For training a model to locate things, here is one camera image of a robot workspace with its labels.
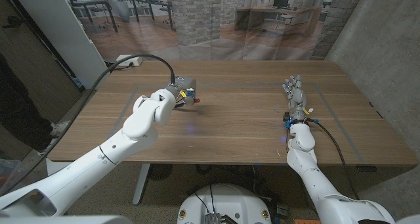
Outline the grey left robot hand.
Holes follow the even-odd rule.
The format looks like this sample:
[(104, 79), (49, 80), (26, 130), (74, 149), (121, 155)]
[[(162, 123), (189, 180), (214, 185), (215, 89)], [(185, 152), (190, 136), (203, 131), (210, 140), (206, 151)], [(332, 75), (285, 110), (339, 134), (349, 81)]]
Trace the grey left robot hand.
[(185, 104), (195, 104), (200, 100), (196, 97), (196, 80), (188, 76), (175, 76), (175, 82), (170, 83), (166, 88), (175, 97), (175, 108)]

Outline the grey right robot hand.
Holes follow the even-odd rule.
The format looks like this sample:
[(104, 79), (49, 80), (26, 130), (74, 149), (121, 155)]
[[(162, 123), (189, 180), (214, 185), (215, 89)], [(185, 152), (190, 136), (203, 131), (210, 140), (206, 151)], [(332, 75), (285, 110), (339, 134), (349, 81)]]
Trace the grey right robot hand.
[(306, 113), (306, 95), (302, 89), (301, 76), (290, 76), (283, 84), (283, 89), (289, 100), (288, 108), (292, 120), (304, 120)]

